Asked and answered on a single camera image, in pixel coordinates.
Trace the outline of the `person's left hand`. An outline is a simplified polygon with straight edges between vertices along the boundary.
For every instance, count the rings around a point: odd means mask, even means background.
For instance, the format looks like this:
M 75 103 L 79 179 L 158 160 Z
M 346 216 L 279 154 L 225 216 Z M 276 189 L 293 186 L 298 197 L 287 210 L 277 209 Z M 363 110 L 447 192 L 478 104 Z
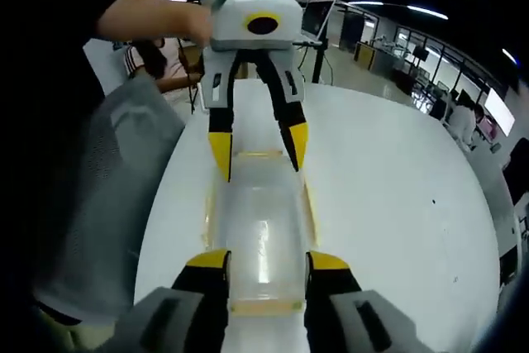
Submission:
M 169 0 L 163 22 L 167 34 L 189 39 L 202 48 L 207 47 L 212 38 L 211 11 L 197 3 Z

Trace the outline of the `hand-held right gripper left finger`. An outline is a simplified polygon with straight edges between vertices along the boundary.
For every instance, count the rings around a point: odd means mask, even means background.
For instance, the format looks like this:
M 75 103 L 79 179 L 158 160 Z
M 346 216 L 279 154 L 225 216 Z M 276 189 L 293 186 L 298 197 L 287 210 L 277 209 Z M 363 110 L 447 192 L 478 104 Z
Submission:
M 228 325 L 229 260 L 227 249 L 196 255 L 171 288 L 158 288 L 145 297 L 142 352 L 222 350 Z

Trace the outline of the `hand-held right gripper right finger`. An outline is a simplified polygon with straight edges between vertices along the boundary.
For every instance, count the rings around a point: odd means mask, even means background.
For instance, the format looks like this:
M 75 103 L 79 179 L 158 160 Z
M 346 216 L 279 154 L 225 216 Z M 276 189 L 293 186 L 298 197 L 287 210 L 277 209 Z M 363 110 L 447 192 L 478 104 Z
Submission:
M 413 352 L 414 323 L 341 258 L 307 253 L 304 326 L 311 352 Z

